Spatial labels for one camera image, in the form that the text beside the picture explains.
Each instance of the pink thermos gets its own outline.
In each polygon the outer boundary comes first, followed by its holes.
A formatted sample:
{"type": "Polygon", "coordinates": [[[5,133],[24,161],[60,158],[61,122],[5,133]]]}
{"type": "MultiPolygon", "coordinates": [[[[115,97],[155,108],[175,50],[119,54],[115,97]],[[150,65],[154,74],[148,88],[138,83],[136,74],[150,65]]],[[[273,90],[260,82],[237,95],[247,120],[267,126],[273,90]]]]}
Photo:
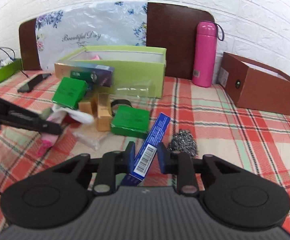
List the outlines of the pink thermos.
{"type": "Polygon", "coordinates": [[[193,84],[206,88],[212,85],[218,39],[224,40],[224,31],[220,25],[208,21],[197,25],[193,84]],[[222,39],[218,36],[218,26],[222,31],[222,39]]]}

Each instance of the black phone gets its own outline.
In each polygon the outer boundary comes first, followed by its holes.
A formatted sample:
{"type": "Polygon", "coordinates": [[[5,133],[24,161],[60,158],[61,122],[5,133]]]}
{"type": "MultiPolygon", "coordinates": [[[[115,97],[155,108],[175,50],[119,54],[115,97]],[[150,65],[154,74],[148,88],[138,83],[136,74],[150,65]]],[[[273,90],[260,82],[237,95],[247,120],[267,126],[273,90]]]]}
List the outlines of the black phone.
{"type": "Polygon", "coordinates": [[[21,88],[17,90],[18,93],[29,93],[31,92],[35,86],[37,86],[40,82],[42,82],[44,79],[51,76],[50,73],[46,74],[39,74],[30,81],[28,81],[25,85],[23,85],[21,88]]]}

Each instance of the table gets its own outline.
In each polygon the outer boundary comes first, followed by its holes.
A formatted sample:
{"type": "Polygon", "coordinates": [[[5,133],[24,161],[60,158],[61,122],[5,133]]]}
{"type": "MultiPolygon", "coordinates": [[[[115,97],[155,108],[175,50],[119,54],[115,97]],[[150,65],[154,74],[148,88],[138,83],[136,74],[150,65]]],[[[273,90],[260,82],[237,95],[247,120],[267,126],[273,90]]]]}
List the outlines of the table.
{"type": "MultiPolygon", "coordinates": [[[[26,73],[33,76],[40,72],[26,73]]],[[[24,82],[26,77],[22,73],[15,74],[0,84],[0,97],[38,113],[52,105],[59,82],[54,75],[31,93],[18,94],[17,88],[24,82]]],[[[150,125],[160,112],[171,117],[163,138],[165,145],[179,129],[190,130],[197,142],[199,158],[214,154],[283,186],[290,195],[290,116],[236,108],[219,85],[201,88],[189,80],[171,77],[165,77],[163,97],[150,100],[149,107],[150,125]]],[[[130,140],[136,143],[137,151],[142,144],[141,139],[112,135],[95,152],[75,140],[71,132],[74,128],[75,125],[69,125],[55,146],[39,158],[36,156],[41,144],[39,133],[11,127],[0,130],[0,191],[83,152],[98,158],[105,152],[125,149],[130,140]]],[[[203,189],[199,175],[197,179],[203,189]]],[[[160,173],[155,157],[143,184],[171,185],[173,177],[160,173]]],[[[0,211],[0,231],[4,226],[0,211]]],[[[290,213],[283,227],[290,233],[290,213]]]]}

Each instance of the green tray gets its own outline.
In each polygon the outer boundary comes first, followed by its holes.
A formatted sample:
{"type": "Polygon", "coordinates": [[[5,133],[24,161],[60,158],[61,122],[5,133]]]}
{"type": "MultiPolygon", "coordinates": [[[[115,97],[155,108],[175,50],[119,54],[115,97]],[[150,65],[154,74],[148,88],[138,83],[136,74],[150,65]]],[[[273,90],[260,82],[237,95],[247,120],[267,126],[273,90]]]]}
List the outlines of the green tray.
{"type": "Polygon", "coordinates": [[[17,58],[13,63],[0,69],[0,82],[6,80],[21,69],[23,69],[22,60],[17,58]]]}

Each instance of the screw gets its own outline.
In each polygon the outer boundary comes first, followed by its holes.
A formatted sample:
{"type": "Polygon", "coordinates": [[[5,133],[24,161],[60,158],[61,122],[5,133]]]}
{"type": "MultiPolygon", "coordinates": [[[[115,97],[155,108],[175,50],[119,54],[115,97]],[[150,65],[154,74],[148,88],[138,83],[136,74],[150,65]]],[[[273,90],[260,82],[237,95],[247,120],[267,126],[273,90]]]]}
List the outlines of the screw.
{"type": "Polygon", "coordinates": [[[94,190],[97,193],[106,193],[106,192],[109,192],[110,187],[106,184],[98,184],[94,187],[94,190]]]}
{"type": "Polygon", "coordinates": [[[193,185],[185,185],[182,187],[182,192],[184,194],[194,194],[197,192],[197,188],[193,185]]]}

